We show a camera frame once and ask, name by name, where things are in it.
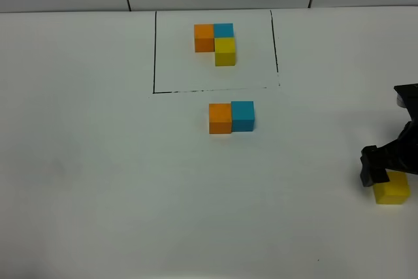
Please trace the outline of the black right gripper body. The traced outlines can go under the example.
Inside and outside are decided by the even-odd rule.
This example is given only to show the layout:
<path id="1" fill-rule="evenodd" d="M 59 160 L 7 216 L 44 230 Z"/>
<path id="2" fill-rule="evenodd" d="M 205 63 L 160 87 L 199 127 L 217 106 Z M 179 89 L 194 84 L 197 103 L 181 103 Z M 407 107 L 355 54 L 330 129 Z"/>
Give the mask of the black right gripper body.
<path id="1" fill-rule="evenodd" d="M 386 169 L 417 174 L 417 120 L 408 122 L 392 142 L 364 147 L 361 163 L 361 176 L 385 176 Z"/>

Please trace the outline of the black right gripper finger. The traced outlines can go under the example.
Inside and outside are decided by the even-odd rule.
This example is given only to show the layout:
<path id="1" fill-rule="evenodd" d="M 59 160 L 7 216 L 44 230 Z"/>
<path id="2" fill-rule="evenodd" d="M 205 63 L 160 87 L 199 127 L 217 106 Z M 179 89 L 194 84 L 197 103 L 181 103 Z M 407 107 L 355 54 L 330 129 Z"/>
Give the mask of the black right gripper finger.
<path id="1" fill-rule="evenodd" d="M 369 166 L 362 167 L 360 178 L 363 187 L 371 187 L 374 184 L 386 183 L 389 181 L 389 176 L 385 169 Z"/>

